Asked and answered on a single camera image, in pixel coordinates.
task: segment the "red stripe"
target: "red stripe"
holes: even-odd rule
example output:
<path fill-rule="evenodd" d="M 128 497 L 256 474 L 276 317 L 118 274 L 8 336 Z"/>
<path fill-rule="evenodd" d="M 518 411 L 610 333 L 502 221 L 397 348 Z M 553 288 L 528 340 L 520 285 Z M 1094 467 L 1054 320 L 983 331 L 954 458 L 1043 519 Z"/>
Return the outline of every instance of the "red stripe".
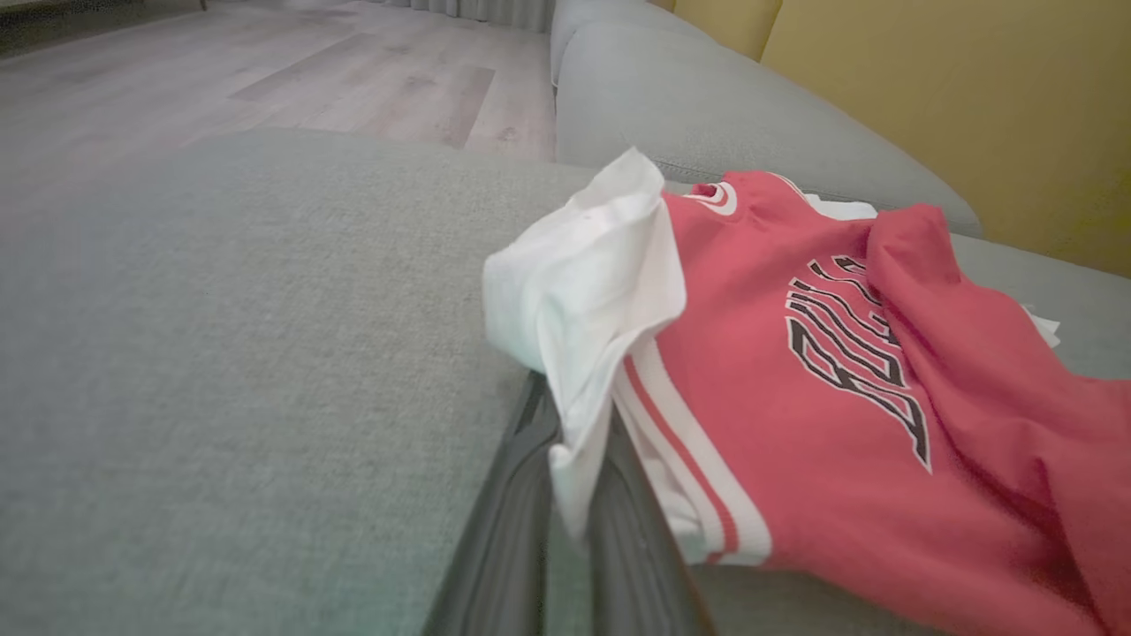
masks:
<path fill-rule="evenodd" d="M 739 528 L 734 524 L 734 518 L 731 516 L 731 510 L 727 509 L 726 504 L 723 502 L 723 499 L 718 496 L 718 493 L 715 492 L 715 489 L 711 488 L 710 482 L 707 481 L 707 475 L 703 474 L 702 470 L 699 467 L 699 464 L 691 456 L 691 452 L 689 452 L 688 447 L 683 445 L 683 441 L 681 441 L 680 438 L 675 436 L 675 432 L 672 430 L 672 427 L 668 426 L 667 420 L 664 419 L 663 413 L 661 413 L 659 409 L 656 407 L 656 403 L 651 401 L 651 396 L 648 395 L 647 390 L 645 390 L 644 383 L 640 381 L 640 375 L 637 372 L 636 369 L 636 362 L 632 360 L 631 356 L 624 359 L 624 371 L 628 373 L 629 383 L 632 384 L 632 388 L 633 390 L 636 390 L 637 397 L 640 398 L 640 403 L 644 405 L 644 410 L 648 412 L 648 415 L 651 418 L 651 421 L 656 424 L 656 428 L 659 430 L 661 435 L 663 435 L 664 439 L 666 439 L 667 442 L 672 445 L 672 448 L 675 449 L 675 453 L 680 456 L 680 459 L 682 459 L 683 464 L 688 467 L 689 471 L 691 471 L 691 475 L 696 478 L 696 481 L 699 482 L 700 488 L 702 488 L 703 492 L 707 493 L 707 499 L 710 500 L 711 506 L 715 507 L 715 512 L 718 514 L 718 518 L 723 523 L 723 552 L 737 552 Z M 708 560 L 711 562 L 717 562 L 718 558 L 720 557 L 722 555 L 715 553 L 711 555 L 711 558 L 714 560 L 711 559 Z"/>

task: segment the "wooden floor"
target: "wooden floor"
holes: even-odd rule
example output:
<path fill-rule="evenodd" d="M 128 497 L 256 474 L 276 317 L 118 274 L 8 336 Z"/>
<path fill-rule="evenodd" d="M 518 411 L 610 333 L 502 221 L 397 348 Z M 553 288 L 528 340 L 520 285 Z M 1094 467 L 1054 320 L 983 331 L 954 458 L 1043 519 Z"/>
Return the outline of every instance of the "wooden floor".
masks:
<path fill-rule="evenodd" d="M 551 160 L 549 44 L 355 0 L 209 2 L 0 61 L 0 221 L 107 167 L 256 127 Z"/>

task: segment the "gray fabric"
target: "gray fabric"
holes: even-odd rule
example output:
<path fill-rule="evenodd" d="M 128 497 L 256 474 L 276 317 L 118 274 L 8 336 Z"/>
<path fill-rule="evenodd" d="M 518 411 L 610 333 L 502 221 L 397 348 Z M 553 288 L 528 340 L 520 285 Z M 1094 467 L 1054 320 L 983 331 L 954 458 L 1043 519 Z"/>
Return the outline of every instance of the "gray fabric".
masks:
<path fill-rule="evenodd" d="M 623 24 L 580 28 L 558 78 L 558 161 L 598 167 L 637 146 L 675 181 L 767 170 L 803 190 L 880 208 L 970 207 L 906 153 L 812 93 L 701 38 Z"/>
<path fill-rule="evenodd" d="M 483 259 L 593 172 L 302 130 L 198 143 L 0 233 L 0 634 L 416 635 L 525 371 Z M 1128 376 L 1131 282 L 956 238 Z M 549 633 L 589 634 L 555 531 Z M 697 568 L 719 634 L 927 634 Z"/>
<path fill-rule="evenodd" d="M 621 23 L 640 27 L 681 33 L 714 42 L 709 35 L 691 26 L 674 14 L 665 11 L 646 0 L 568 0 L 559 2 L 554 9 L 553 27 L 550 29 L 550 83 L 558 86 L 566 45 L 580 27 L 594 23 Z"/>
<path fill-rule="evenodd" d="M 386 0 L 395 7 L 444 14 L 542 33 L 550 26 L 553 0 Z"/>

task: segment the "red sleeve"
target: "red sleeve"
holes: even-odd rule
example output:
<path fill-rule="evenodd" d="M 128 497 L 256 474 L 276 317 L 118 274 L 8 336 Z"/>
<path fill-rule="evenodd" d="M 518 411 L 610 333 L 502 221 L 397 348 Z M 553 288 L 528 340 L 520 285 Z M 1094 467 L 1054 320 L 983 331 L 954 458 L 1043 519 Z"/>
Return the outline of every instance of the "red sleeve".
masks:
<path fill-rule="evenodd" d="M 1131 381 L 1074 376 L 1009 296 L 959 269 L 938 208 L 882 213 L 869 277 L 972 467 L 1064 541 L 1113 634 L 1131 634 Z"/>

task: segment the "gray curtain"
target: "gray curtain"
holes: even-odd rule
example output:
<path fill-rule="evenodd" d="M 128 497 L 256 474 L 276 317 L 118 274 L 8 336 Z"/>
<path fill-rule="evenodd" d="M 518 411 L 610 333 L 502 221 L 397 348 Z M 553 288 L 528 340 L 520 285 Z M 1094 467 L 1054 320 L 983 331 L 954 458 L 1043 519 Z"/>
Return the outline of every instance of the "gray curtain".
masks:
<path fill-rule="evenodd" d="M 554 12 L 554 0 L 387 0 L 387 3 L 536 33 L 550 28 Z"/>

